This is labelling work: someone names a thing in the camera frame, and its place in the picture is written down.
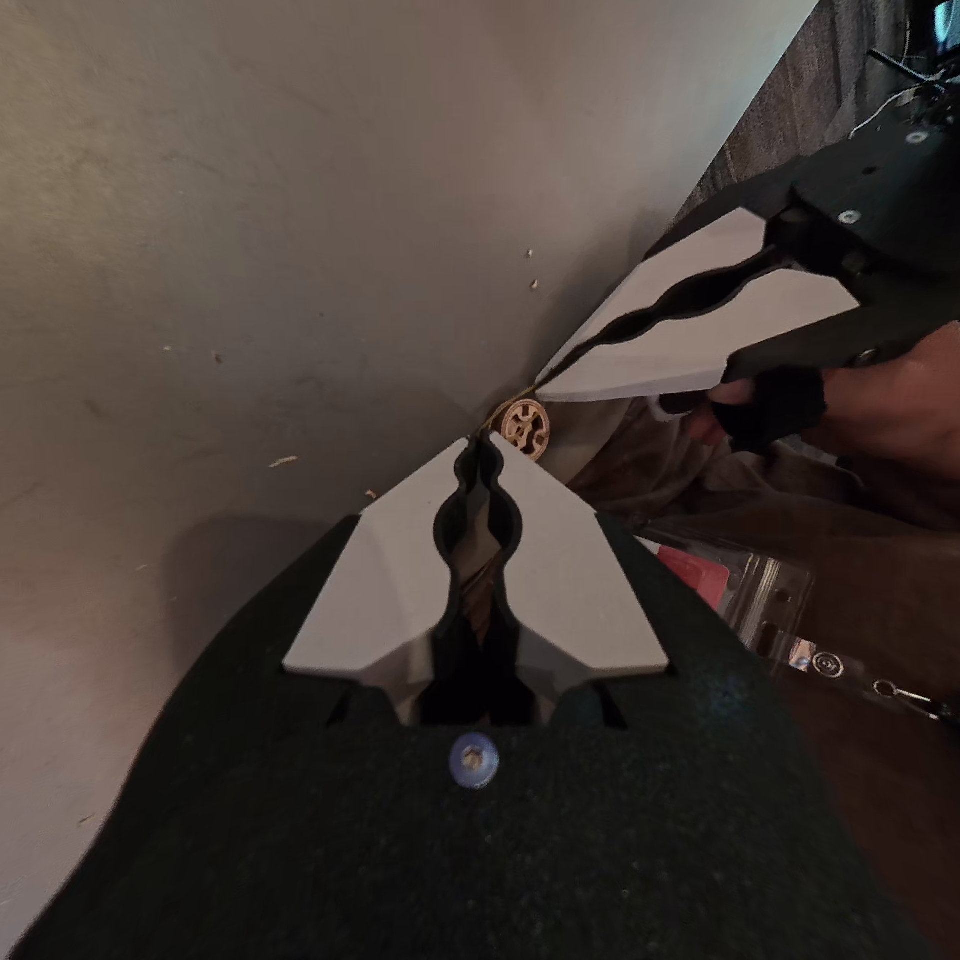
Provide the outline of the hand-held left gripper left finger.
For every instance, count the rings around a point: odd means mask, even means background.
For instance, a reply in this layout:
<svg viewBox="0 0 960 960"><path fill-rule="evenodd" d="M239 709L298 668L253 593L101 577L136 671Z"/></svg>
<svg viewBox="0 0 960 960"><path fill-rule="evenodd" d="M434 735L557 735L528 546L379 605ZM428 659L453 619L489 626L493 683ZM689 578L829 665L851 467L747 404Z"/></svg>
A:
<svg viewBox="0 0 960 960"><path fill-rule="evenodd" d="M452 563L476 481L474 443L447 449L362 510L292 646L287 673L384 693L398 721L479 664Z"/></svg>

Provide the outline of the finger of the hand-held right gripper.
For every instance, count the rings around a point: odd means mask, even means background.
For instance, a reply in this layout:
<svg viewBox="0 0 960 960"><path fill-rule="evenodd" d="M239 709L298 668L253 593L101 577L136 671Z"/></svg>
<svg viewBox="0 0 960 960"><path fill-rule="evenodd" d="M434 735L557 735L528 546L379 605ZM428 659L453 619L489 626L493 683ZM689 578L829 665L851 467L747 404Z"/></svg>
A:
<svg viewBox="0 0 960 960"><path fill-rule="evenodd" d="M711 390L737 351L858 308L835 278L771 270L710 313L666 319L617 344L596 345L536 388L545 402L606 402Z"/></svg>
<svg viewBox="0 0 960 960"><path fill-rule="evenodd" d="M738 207L638 264L541 370L551 373L575 348L614 320L653 307L679 283L708 271L736 267L762 251L766 221Z"/></svg>

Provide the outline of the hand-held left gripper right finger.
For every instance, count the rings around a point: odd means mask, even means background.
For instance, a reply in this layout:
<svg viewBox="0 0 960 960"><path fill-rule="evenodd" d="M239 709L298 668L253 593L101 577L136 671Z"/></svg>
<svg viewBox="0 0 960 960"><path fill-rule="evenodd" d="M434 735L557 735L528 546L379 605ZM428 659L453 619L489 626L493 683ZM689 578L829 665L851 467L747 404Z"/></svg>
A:
<svg viewBox="0 0 960 960"><path fill-rule="evenodd" d="M499 434L482 441L486 526L500 548L485 653L546 724L596 682L663 674L669 657L598 513Z"/></svg>

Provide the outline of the yellow rubber band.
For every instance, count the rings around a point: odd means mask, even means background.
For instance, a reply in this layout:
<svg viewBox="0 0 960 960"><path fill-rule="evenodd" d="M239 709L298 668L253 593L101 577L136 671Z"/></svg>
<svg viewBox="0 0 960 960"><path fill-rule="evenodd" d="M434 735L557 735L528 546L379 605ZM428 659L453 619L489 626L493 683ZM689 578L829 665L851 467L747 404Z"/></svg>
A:
<svg viewBox="0 0 960 960"><path fill-rule="evenodd" d="M524 390L521 390L519 393L513 396L510 396L507 399L495 405L491 409L491 411L487 414L486 419L475 428L475 430L473 431L473 435L475 437L480 437L486 431L489 431L491 429L498 431L499 430L498 425L502 422L502 418L505 415L505 413L509 410L509 408L511 408L517 402L521 402L526 400L527 398L533 397L535 391L536 391L536 388L534 386L529 386Z"/></svg>

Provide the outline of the small wooden gear wheel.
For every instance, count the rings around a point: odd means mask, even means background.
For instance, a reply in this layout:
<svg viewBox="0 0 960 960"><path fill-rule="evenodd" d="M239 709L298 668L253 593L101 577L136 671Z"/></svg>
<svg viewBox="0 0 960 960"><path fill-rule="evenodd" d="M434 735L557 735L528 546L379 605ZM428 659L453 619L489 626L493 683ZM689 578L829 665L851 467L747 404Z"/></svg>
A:
<svg viewBox="0 0 960 960"><path fill-rule="evenodd" d="M489 428L532 462L544 456L550 441L546 407L531 395L500 404Z"/></svg>

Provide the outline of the grey desk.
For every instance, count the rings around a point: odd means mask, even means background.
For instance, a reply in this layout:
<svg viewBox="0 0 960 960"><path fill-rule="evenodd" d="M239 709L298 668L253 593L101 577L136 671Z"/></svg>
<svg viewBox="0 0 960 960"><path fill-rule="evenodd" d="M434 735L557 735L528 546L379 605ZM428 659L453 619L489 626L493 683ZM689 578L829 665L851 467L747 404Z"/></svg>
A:
<svg viewBox="0 0 960 960"><path fill-rule="evenodd" d="M2 2L2 958L198 654L528 384L814 6Z"/></svg>

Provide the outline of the person's right hand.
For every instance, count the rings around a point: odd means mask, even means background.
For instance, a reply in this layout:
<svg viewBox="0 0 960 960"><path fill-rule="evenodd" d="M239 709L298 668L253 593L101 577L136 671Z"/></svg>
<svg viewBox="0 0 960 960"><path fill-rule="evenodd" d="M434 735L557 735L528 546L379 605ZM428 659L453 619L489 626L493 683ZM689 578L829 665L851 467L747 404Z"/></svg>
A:
<svg viewBox="0 0 960 960"><path fill-rule="evenodd" d="M825 414L800 433L826 454L959 478L959 324L884 364L822 374Z"/></svg>

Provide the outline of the clear badge holder red card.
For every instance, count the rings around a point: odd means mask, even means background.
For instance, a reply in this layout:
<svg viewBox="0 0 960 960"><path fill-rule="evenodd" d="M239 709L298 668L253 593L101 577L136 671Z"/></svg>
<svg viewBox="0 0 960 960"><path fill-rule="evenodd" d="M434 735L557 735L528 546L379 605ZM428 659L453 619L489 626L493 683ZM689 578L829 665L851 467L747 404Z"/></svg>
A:
<svg viewBox="0 0 960 960"><path fill-rule="evenodd" d="M753 654L774 668L808 671L813 666L816 646L799 634L814 582L805 567L723 540L672 534L638 540Z"/></svg>

